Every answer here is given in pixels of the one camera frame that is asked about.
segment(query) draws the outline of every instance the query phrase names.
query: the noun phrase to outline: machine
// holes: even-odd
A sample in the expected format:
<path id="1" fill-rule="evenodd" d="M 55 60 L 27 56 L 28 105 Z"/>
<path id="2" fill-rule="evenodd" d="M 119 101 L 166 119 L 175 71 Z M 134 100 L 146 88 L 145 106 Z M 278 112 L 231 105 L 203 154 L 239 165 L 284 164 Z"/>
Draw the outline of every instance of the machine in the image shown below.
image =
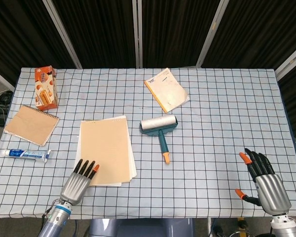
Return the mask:
<path id="1" fill-rule="evenodd" d="M 249 149 L 245 149 L 245 151 L 250 158 L 244 153 L 240 153 L 240 157 L 247 165 L 248 171 L 256 184 L 259 198 L 249 197 L 241 190 L 236 190 L 236 193 L 242 200 L 262 206 L 266 213 L 273 216 L 271 226 L 276 237 L 296 237 L 296 222 L 287 214 L 292 205 L 289 201 L 283 182 L 280 177 L 275 174 L 266 156 L 261 153 L 257 154 L 256 152 L 251 152 Z M 48 215 L 48 211 L 46 211 L 45 214 L 47 215 L 48 220 L 42 228 L 39 237 L 59 236 L 62 227 L 65 225 L 72 212 L 71 206 L 77 205 L 82 200 L 93 176 L 91 177 L 90 175 L 88 177 L 88 173 L 91 170 L 90 168 L 84 173 L 87 162 L 78 173 L 80 164 L 77 165 L 74 172 L 62 188 L 59 199 L 60 203 L 55 206 L 50 215 Z M 122 235 L 126 230 L 127 225 L 132 226 L 134 234 L 127 233 L 127 235 Z M 192 219 L 141 219 L 127 221 L 95 219 L 91 222 L 89 236 L 138 236 L 138 233 L 144 231 L 144 227 L 149 227 L 149 225 L 154 226 L 154 228 L 148 228 L 148 230 L 152 231 L 152 229 L 154 229 L 156 233 L 154 233 L 153 236 L 156 237 L 194 236 L 194 224 Z"/>

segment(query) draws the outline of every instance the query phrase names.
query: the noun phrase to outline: checkered tablecloth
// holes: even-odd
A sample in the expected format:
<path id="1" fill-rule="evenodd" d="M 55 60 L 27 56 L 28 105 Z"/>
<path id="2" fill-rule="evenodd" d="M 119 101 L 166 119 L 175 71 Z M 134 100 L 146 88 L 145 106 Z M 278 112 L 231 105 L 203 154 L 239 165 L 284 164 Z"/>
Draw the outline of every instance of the checkered tablecloth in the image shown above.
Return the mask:
<path id="1" fill-rule="evenodd" d="M 157 137 L 139 122 L 163 115 L 144 86 L 161 69 L 57 70 L 60 118 L 44 147 L 3 134 L 0 141 L 0 217 L 40 217 L 73 171 L 80 122 L 126 115 L 137 177 L 121 187 L 91 187 L 71 218 L 264 216 L 234 189 L 257 196 L 238 156 L 247 147 L 266 154 L 296 215 L 296 154 L 273 70 L 172 69 L 190 95 L 174 109 L 178 127 L 166 134 L 171 163 Z M 23 68 L 8 120 L 20 105 L 35 107 L 34 69 Z M 4 158 L 4 149 L 51 149 L 44 164 Z"/>

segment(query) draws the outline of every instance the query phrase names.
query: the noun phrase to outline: lint roller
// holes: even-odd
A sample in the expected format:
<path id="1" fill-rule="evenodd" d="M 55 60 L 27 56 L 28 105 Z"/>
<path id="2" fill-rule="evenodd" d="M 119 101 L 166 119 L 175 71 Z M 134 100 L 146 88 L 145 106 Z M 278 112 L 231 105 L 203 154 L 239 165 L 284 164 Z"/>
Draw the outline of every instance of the lint roller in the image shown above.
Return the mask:
<path id="1" fill-rule="evenodd" d="M 149 136 L 159 136 L 161 152 L 166 164 L 170 163 L 170 158 L 164 134 L 171 132 L 177 125 L 178 121 L 174 115 L 166 115 L 140 122 L 140 129 L 143 134 L 147 134 Z"/>

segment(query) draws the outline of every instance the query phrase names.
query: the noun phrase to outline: notebook spiral binding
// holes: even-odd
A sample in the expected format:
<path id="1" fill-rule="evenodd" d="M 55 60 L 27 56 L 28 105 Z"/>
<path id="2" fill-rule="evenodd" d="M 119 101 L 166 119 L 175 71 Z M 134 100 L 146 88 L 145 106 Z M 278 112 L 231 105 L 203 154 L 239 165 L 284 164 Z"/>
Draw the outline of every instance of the notebook spiral binding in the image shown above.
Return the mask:
<path id="1" fill-rule="evenodd" d="M 56 117 L 56 116 L 54 116 L 54 115 L 50 115 L 50 114 L 48 114 L 48 113 L 46 113 L 46 112 L 43 112 L 43 111 L 38 110 L 38 109 L 35 109 L 35 108 L 31 107 L 31 106 L 28 106 L 28 105 L 22 105 L 22 106 L 25 106 L 25 107 L 27 107 L 27 108 L 29 108 L 29 109 L 31 109 L 31 110 L 35 110 L 36 112 L 39 112 L 39 113 L 44 114 L 44 115 L 46 115 L 46 116 L 52 117 L 52 118 L 54 118 L 54 119 L 58 119 L 58 117 Z"/>

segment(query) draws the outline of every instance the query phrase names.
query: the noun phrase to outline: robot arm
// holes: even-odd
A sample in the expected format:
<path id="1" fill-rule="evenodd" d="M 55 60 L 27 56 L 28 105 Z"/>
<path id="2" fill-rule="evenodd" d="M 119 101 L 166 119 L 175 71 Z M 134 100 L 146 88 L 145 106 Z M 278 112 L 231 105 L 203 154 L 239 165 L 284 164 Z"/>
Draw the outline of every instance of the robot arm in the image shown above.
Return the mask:
<path id="1" fill-rule="evenodd" d="M 247 165 L 248 171 L 256 185 L 259 198 L 249 197 L 236 189 L 237 195 L 244 201 L 262 206 L 264 211 L 273 216 L 271 226 L 276 237 L 296 237 L 296 222 L 288 217 L 292 207 L 283 182 L 275 174 L 266 156 L 245 149 L 249 155 L 240 153 L 240 157 Z"/>
<path id="2" fill-rule="evenodd" d="M 56 205 L 53 212 L 47 216 L 47 222 L 40 231 L 38 237 L 59 236 L 63 226 L 66 224 L 66 221 L 72 212 L 72 205 L 77 205 L 82 200 L 87 188 L 90 185 L 91 179 L 99 168 L 99 165 L 95 166 L 89 175 L 94 165 L 94 162 L 92 162 L 84 173 L 88 162 L 89 161 L 86 161 L 84 163 L 78 173 L 80 165 L 82 164 L 82 160 L 79 161 L 77 167 L 74 169 L 74 172 L 70 175 L 60 192 L 60 203 Z"/>

